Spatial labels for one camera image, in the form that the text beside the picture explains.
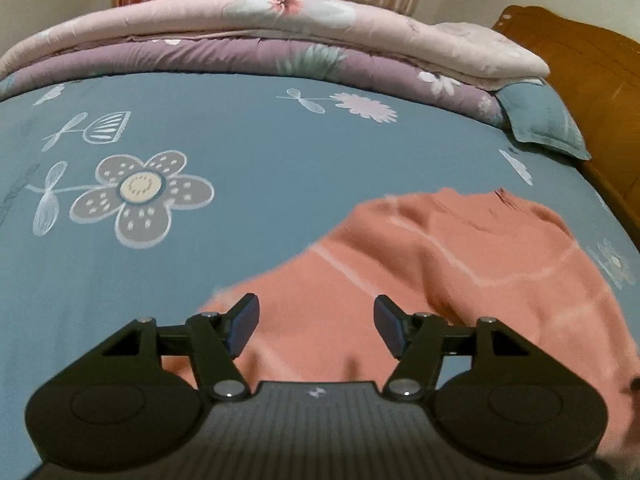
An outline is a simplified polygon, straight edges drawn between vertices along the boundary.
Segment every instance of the floral print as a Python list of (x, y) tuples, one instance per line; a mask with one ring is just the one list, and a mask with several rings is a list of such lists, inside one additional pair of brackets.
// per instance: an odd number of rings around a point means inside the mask
[(65, 174), (67, 167), (66, 160), (60, 160), (54, 164), (47, 176), (44, 179), (44, 189), (38, 189), (38, 192), (42, 192), (42, 198), (36, 209), (36, 214), (33, 217), (33, 234), (36, 236), (44, 236), (47, 234), (58, 219), (60, 213), (60, 204), (58, 203), (58, 197), (53, 188), (56, 187), (58, 181)]
[(435, 75), (431, 72), (424, 71), (418, 74), (418, 79), (426, 83), (431, 83), (431, 92), (435, 97), (438, 97), (443, 90), (452, 96), (456, 92), (455, 87), (462, 84), (460, 81), (445, 75)]
[(379, 123), (395, 123), (398, 116), (394, 110), (380, 101), (373, 101), (356, 94), (334, 94), (331, 99), (341, 101), (336, 105), (338, 108), (346, 108), (352, 114), (373, 119)]
[(478, 101), (478, 111), (482, 114), (483, 117), (490, 117), (492, 115), (493, 108), (494, 102), (492, 102), (488, 96), (483, 96)]
[(495, 41), (495, 44), (507, 56), (522, 57), (522, 47), (508, 38), (500, 38), (500, 40)]
[(623, 282), (627, 282), (629, 285), (636, 284), (636, 277), (631, 271), (628, 260), (611, 245), (611, 242), (604, 238), (602, 244), (598, 244), (598, 248), (604, 260), (590, 249), (588, 249), (589, 254), (607, 273), (617, 288), (622, 288)]
[(609, 206), (607, 205), (607, 203), (604, 201), (603, 197), (601, 197), (600, 193), (598, 193), (597, 191), (595, 191), (596, 193), (596, 198), (598, 199), (598, 202), (600, 202), (600, 205), (602, 206), (602, 208), (605, 211), (608, 211), (609, 213), (613, 214), (611, 212), (611, 209), (609, 208)]
[(278, 75), (306, 77), (320, 81), (340, 81), (340, 62), (346, 59), (343, 49), (315, 44), (304, 52), (296, 52), (289, 59), (276, 62)]
[(527, 171), (527, 167), (522, 164), (517, 158), (509, 155), (509, 153), (505, 152), (504, 150), (498, 151), (500, 151), (502, 156), (507, 159), (508, 163), (511, 164), (513, 169), (516, 170), (516, 172), (522, 177), (522, 179), (530, 186), (533, 186), (533, 178), (531, 177), (529, 171)]
[(101, 186), (79, 196), (69, 216), (87, 224), (117, 213), (120, 243), (134, 249), (153, 247), (167, 236), (172, 210), (197, 209), (213, 200), (210, 182), (180, 174), (186, 164), (186, 155), (176, 151), (158, 153), (146, 162), (131, 155), (108, 156), (95, 170)]
[(415, 34), (420, 33), (420, 26), (422, 24), (418, 20), (414, 20), (413, 18), (407, 18), (406, 24)]
[(62, 26), (62, 25), (71, 25), (73, 27), (78, 22), (79, 19), (80, 18), (73, 18), (73, 19), (68, 20), (66, 22), (60, 23), (60, 25), (55, 25), (53, 27), (45, 28), (44, 30), (41, 30), (40, 32), (38, 32), (36, 34), (36, 37), (49, 39), (49, 34), (55, 27), (59, 27), (59, 26)]
[(347, 29), (356, 18), (353, 6), (338, 0), (238, 0), (227, 4), (222, 15), (260, 28), (277, 22), (289, 32), (308, 32), (313, 25)]
[(54, 86), (51, 90), (49, 90), (46, 94), (44, 94), (40, 99), (34, 102), (31, 106), (39, 106), (45, 101), (49, 101), (51, 99), (55, 99), (62, 94), (62, 91), (65, 89), (65, 84), (59, 84)]
[(14, 83), (14, 80), (15, 80), (14, 74), (9, 74), (4, 79), (0, 80), (0, 97), (2, 97), (2, 95), (4, 95), (9, 91), (9, 88), (11, 88), (11, 85)]

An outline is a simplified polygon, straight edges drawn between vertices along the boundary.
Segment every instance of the pillow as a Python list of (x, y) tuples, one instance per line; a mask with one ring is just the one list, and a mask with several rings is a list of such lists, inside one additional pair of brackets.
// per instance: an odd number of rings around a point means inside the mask
[(582, 133), (556, 91), (546, 82), (514, 83), (495, 93), (520, 142), (591, 160)]

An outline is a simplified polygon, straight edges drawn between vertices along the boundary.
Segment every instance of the wooden headboard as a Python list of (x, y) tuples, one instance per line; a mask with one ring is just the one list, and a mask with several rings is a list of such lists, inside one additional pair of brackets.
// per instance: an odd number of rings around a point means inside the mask
[(509, 6), (494, 30), (548, 63), (593, 155), (578, 170), (640, 248), (640, 43), (542, 7)]

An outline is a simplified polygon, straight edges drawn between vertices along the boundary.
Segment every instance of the gray ribbed surface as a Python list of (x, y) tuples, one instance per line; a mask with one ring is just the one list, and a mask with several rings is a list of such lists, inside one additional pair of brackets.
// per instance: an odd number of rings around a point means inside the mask
[[(326, 393), (313, 396), (322, 388)], [(87, 475), (47, 465), (34, 480), (597, 480), (585, 466), (541, 476), (498, 472), (451, 449), (417, 406), (373, 384), (265, 383), (219, 404), (190, 443), (160, 462)]]

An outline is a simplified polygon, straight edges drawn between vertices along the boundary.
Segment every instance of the circular cover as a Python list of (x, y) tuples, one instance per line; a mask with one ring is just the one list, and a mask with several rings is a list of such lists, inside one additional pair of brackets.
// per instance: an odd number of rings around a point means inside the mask
[(473, 384), (461, 374), (433, 397), (436, 427), (453, 446), (506, 470), (551, 472), (597, 448), (606, 407), (588, 386)]
[(27, 430), (43, 460), (69, 469), (112, 472), (144, 465), (180, 447), (196, 430), (202, 401), (174, 378), (158, 386), (46, 384), (27, 405)]

